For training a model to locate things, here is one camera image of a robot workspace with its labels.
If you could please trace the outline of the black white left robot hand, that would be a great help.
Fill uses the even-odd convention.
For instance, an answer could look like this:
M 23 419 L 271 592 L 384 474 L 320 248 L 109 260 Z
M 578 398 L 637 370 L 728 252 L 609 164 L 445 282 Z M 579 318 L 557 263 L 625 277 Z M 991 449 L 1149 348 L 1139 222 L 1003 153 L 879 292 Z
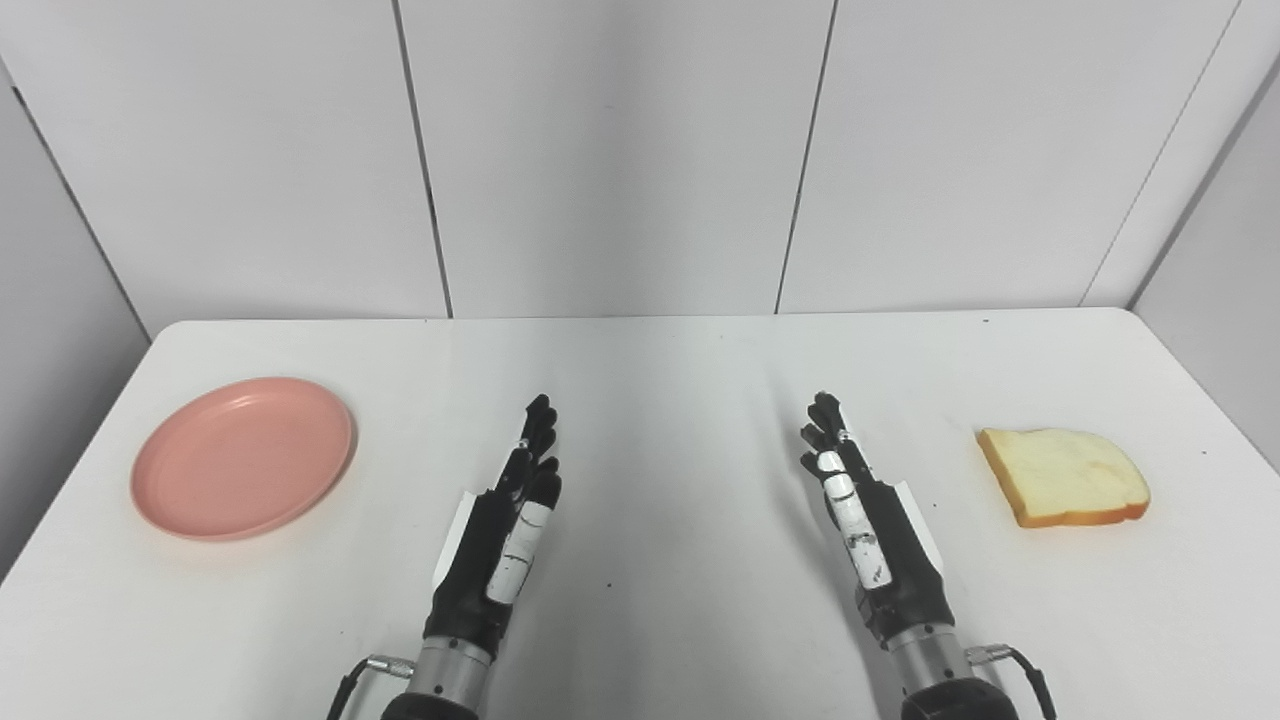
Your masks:
M 474 501 L 451 566 L 433 593 L 424 638 L 466 642 L 497 659 L 561 498 L 559 461 L 550 455 L 557 419 L 547 395 L 526 407 L 518 442 L 497 483 Z

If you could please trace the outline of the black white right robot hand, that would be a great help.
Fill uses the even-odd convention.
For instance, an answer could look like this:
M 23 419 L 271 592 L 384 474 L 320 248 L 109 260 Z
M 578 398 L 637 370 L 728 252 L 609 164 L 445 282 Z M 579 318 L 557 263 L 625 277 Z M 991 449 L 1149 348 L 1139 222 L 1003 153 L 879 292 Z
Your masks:
M 800 430 L 809 450 L 800 464 L 818 482 L 858 579 L 858 611 L 881 648 L 914 628 L 951 626 L 945 582 L 897 486 L 878 480 L 840 401 L 824 391 Z

